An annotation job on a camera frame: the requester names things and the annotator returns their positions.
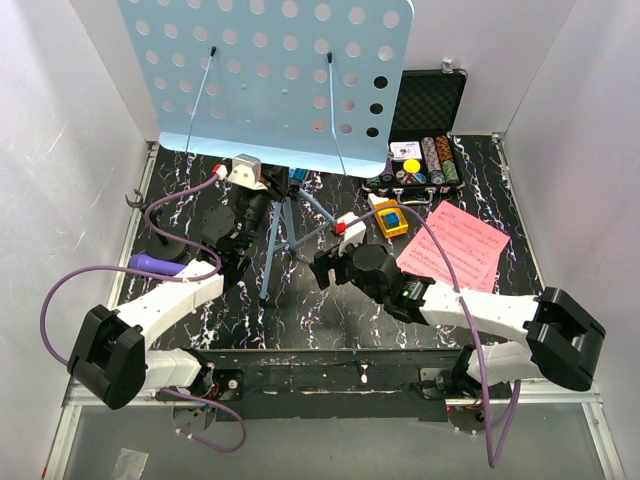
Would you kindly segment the purple toy microphone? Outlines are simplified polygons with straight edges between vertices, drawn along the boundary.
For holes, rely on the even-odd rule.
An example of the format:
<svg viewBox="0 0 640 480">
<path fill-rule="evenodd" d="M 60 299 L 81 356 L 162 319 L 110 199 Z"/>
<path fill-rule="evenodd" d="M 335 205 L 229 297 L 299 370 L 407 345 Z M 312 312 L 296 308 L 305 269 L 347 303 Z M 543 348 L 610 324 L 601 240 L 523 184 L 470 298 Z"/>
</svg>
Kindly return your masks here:
<svg viewBox="0 0 640 480">
<path fill-rule="evenodd" d="M 146 273 L 154 273 L 165 276 L 176 276 L 182 272 L 186 266 L 180 263 L 159 260 L 146 254 L 132 255 L 128 262 L 130 269 L 139 270 Z"/>
</svg>

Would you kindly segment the light blue music stand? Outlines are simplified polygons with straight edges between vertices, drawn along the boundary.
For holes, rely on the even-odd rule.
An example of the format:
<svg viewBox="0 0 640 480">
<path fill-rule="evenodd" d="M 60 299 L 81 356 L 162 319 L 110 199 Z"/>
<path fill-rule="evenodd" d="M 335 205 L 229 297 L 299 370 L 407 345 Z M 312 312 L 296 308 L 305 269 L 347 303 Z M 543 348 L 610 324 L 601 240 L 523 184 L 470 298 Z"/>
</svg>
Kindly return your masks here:
<svg viewBox="0 0 640 480">
<path fill-rule="evenodd" d="M 381 173 L 409 1 L 122 1 L 169 150 L 354 177 Z"/>
</svg>

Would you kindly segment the pink sheet music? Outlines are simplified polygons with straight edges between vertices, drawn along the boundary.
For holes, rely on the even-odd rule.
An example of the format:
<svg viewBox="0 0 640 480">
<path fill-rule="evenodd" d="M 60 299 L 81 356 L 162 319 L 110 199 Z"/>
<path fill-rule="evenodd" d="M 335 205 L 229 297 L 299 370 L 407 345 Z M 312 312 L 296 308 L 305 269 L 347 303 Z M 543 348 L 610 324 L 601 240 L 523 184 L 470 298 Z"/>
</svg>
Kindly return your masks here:
<svg viewBox="0 0 640 480">
<path fill-rule="evenodd" d="M 448 202 L 426 223 L 398 256 L 402 271 L 451 284 L 453 269 L 459 286 L 471 290 L 488 273 L 497 274 L 506 234 Z"/>
<path fill-rule="evenodd" d="M 496 271 L 488 273 L 480 283 L 473 288 L 474 291 L 492 293 L 496 283 Z"/>
</svg>

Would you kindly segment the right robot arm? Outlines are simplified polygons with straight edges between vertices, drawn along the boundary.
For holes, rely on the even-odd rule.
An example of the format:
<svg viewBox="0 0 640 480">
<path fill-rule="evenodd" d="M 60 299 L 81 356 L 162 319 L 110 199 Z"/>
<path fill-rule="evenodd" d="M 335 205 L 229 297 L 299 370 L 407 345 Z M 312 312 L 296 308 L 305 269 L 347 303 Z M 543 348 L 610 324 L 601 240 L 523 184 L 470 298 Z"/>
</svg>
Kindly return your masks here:
<svg viewBox="0 0 640 480">
<path fill-rule="evenodd" d="M 376 244 L 319 251 L 310 268 L 321 289 L 350 283 L 401 322 L 502 338 L 500 344 L 460 354 L 451 376 L 464 397 L 475 397 L 488 385 L 536 378 L 577 392 L 592 387 L 606 330 L 561 289 L 547 287 L 539 296 L 455 292 L 442 281 L 401 271 Z"/>
</svg>

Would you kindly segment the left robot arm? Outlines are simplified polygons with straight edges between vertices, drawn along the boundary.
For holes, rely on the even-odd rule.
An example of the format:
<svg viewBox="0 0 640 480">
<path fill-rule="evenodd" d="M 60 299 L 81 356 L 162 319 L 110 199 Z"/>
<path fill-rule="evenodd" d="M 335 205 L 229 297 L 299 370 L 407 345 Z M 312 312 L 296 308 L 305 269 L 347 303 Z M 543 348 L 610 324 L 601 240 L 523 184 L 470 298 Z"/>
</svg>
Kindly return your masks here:
<svg viewBox="0 0 640 480">
<path fill-rule="evenodd" d="M 203 219 L 205 251 L 169 281 L 113 310 L 92 308 L 67 363 L 68 373 L 116 410 L 141 391 L 173 388 L 193 400 L 214 388 L 213 365 L 186 349 L 154 351 L 152 344 L 203 304 L 221 297 L 244 277 L 252 246 L 271 201 L 264 190 L 235 187 L 228 204 Z"/>
</svg>

